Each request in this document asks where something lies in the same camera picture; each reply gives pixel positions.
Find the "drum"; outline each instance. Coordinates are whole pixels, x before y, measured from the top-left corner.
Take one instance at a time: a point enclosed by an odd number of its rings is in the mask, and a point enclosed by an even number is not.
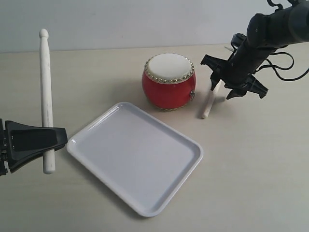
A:
[[[194,98],[196,75],[186,57],[163,53],[149,59],[142,75],[142,88],[148,100],[162,110],[175,110]]]

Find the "table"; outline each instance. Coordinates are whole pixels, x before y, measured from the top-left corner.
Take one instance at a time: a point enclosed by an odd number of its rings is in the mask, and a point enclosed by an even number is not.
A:
[[[308,68],[308,44],[285,48],[295,77]],[[145,99],[141,74],[153,55],[175,52],[195,64],[195,99],[160,112]],[[0,177],[0,231],[90,232],[307,232],[309,227],[309,78],[279,80],[271,69],[257,79],[269,88],[259,99],[218,101],[197,116],[209,88],[205,54],[228,58],[224,45],[51,53],[54,125],[71,137],[118,102],[127,101],[196,140],[204,158],[165,210],[142,218],[62,149],[56,172],[42,158]],[[289,66],[286,56],[271,57]],[[221,88],[218,99],[228,93]],[[41,126],[39,53],[0,54],[0,116]]]

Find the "plastic tray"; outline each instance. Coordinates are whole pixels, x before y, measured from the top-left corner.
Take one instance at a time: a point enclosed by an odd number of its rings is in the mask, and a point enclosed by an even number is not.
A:
[[[67,150],[144,217],[165,208],[203,157],[199,144],[128,102],[74,135]]]

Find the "drumstick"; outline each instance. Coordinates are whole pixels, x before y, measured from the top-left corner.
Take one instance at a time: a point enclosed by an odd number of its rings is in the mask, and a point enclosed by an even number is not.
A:
[[[47,30],[42,29],[40,31],[40,39],[42,126],[53,127],[52,83]],[[43,172],[51,174],[55,169],[55,150],[49,150],[43,154]]]
[[[204,109],[204,113],[202,115],[202,119],[205,119],[205,118],[208,117],[208,115],[211,111],[213,102],[214,102],[216,95],[219,91],[221,83],[222,83],[222,80],[219,81],[219,83],[216,85],[216,87],[214,88],[213,91],[209,90],[209,94],[208,94],[208,97],[207,97],[207,104],[205,105],[205,109]]]

